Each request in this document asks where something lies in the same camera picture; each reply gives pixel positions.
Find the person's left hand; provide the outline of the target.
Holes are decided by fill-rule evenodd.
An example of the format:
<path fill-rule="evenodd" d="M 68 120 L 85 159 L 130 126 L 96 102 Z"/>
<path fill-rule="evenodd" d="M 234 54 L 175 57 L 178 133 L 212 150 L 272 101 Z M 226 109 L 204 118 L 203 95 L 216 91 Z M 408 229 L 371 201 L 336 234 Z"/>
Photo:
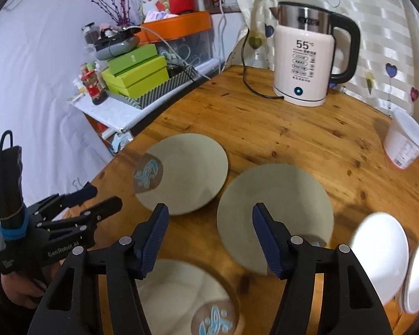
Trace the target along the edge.
<path fill-rule="evenodd" d="M 10 274 L 1 274 L 1 285 L 6 297 L 15 305 L 34 309 L 37 307 L 36 299 L 44 296 L 44 293 L 56 273 L 61 267 L 60 262 L 45 267 L 42 271 L 45 279 L 39 281 L 30 279 L 26 274 L 12 272 Z"/>

